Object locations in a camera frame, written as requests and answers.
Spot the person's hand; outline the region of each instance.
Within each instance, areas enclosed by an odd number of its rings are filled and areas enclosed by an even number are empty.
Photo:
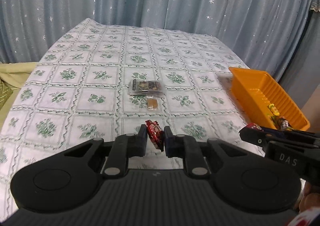
[[[300,212],[311,207],[320,207],[320,188],[306,182],[303,189],[303,197],[299,204]]]

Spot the orange plastic tray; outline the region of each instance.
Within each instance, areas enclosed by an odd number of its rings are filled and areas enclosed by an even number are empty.
[[[266,71],[229,68],[233,74],[232,93],[239,100],[252,122],[276,129],[268,105],[273,103],[297,130],[306,131],[309,121],[284,89]]]

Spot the green pillow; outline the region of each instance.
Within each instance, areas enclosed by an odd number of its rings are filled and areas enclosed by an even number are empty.
[[[11,96],[12,90],[0,79],[0,109]]]

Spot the yellow blanket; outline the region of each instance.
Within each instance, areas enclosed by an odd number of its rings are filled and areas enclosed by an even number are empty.
[[[0,130],[7,118],[12,104],[14,103],[20,89],[36,67],[37,62],[22,62],[0,64],[0,79],[13,90],[12,95],[0,109]]]

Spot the red candy wrapper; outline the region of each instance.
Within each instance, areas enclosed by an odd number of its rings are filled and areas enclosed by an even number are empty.
[[[163,130],[159,126],[157,121],[152,122],[151,120],[146,121],[148,135],[151,142],[154,144],[156,149],[160,149],[163,152],[164,142],[162,139]]]
[[[256,129],[256,130],[262,130],[262,128],[255,124],[255,123],[250,123],[250,124],[247,124],[245,127],[248,127],[248,128],[251,128],[251,129]]]

